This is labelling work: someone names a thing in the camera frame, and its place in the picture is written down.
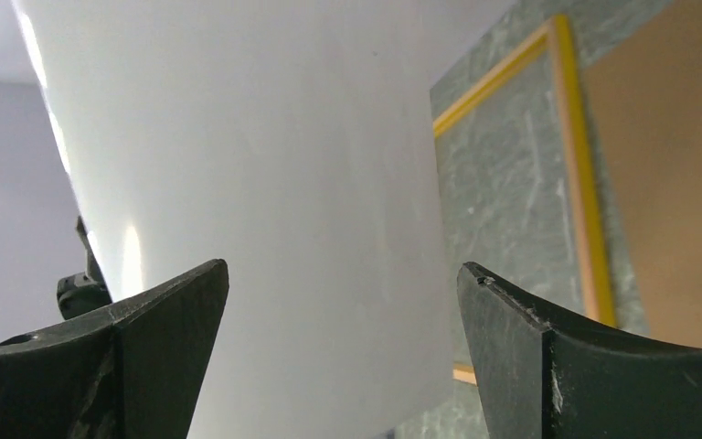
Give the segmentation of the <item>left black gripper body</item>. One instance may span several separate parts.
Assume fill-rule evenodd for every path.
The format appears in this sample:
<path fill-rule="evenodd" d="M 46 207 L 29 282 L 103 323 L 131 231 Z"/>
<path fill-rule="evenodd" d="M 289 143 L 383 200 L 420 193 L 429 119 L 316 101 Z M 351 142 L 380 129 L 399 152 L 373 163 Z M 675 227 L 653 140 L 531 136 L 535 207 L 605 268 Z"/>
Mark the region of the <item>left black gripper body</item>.
<path fill-rule="evenodd" d="M 76 232 L 85 249 L 85 268 L 80 273 L 61 278 L 57 284 L 57 304 L 64 320 L 81 316 L 112 303 L 112 297 L 96 260 L 82 217 L 77 218 Z"/>

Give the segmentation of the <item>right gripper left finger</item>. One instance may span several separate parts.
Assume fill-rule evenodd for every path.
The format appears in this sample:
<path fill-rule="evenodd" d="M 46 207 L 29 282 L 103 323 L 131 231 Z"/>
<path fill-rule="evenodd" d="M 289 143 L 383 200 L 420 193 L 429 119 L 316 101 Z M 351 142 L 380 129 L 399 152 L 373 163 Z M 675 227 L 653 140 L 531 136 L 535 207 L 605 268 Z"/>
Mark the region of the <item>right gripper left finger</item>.
<path fill-rule="evenodd" d="M 184 438 L 229 292 L 213 259 L 0 344 L 0 438 Z"/>

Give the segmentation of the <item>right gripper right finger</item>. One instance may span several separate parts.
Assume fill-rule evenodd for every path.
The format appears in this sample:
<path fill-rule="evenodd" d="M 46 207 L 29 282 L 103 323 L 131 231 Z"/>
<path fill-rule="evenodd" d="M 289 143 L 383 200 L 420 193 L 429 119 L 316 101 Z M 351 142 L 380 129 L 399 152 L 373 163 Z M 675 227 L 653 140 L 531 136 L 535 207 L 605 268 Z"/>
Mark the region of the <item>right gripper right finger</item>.
<path fill-rule="evenodd" d="M 606 326 L 475 262 L 458 299 L 493 438 L 702 438 L 702 348 Z"/>

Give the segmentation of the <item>building and sky photo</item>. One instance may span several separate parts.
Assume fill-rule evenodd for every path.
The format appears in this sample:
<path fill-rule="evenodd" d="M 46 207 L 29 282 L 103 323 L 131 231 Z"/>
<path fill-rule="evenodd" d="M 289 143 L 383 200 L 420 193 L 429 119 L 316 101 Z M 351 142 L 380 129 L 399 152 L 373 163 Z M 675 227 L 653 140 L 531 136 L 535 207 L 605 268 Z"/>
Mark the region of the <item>building and sky photo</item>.
<path fill-rule="evenodd" d="M 452 393 L 414 1 L 17 1 L 114 299 L 212 258 L 193 438 L 371 438 Z"/>

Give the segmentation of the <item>brown frame backing board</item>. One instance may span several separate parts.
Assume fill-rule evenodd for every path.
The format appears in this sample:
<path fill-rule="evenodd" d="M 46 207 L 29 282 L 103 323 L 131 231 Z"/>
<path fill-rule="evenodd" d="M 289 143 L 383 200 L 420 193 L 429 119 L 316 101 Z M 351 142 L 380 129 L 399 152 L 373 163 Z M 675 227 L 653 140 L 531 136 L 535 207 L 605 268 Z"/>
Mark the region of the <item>brown frame backing board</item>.
<path fill-rule="evenodd" d="M 702 1 L 675 1 L 585 74 L 653 338 L 702 348 Z"/>

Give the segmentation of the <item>yellow wooden picture frame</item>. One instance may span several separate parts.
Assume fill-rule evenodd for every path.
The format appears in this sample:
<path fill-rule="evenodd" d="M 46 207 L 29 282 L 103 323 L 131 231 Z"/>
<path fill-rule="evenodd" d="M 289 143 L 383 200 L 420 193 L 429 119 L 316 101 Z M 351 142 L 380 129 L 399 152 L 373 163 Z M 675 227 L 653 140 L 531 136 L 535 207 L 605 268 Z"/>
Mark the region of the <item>yellow wooden picture frame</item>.
<path fill-rule="evenodd" d="M 606 326 L 616 327 L 610 264 L 580 90 L 580 69 L 569 18 L 564 14 L 550 17 L 491 68 L 433 121 L 434 137 L 439 138 L 446 133 L 546 52 L 551 57 L 586 316 Z"/>

